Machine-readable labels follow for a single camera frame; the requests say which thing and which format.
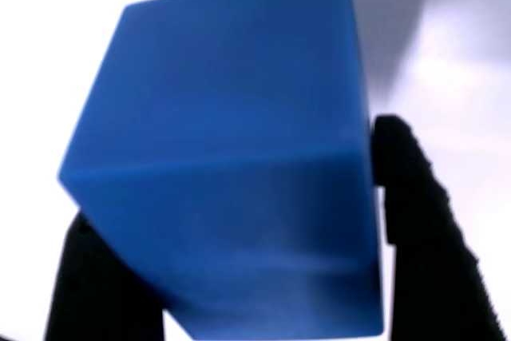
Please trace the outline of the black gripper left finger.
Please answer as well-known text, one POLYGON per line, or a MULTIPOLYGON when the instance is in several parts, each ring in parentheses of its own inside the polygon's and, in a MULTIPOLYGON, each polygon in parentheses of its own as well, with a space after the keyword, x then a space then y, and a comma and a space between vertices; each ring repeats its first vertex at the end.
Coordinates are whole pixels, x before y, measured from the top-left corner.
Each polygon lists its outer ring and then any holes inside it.
POLYGON ((158 296, 78 213, 65 235, 46 340, 163 340, 158 296))

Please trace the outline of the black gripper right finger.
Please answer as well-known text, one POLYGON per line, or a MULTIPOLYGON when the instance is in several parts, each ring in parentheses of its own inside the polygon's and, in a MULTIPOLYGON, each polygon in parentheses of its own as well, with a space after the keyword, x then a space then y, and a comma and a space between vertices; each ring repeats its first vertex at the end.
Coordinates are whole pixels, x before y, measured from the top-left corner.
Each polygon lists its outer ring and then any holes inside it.
POLYGON ((378 116, 371 155, 386 239, 396 247, 391 339, 504 340, 478 260, 411 127, 378 116))

